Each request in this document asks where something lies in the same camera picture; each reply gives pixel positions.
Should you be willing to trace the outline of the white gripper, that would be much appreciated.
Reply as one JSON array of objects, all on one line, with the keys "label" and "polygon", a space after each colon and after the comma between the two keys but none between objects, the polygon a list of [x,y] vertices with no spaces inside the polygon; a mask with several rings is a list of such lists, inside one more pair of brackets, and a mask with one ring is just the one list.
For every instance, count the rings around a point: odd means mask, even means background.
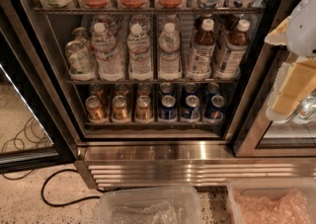
[{"label": "white gripper", "polygon": [[307,58],[316,56],[316,0],[301,0],[290,17],[266,35],[265,43],[287,45],[300,55],[281,65],[268,98],[267,118],[285,121],[316,89],[316,60]]}]

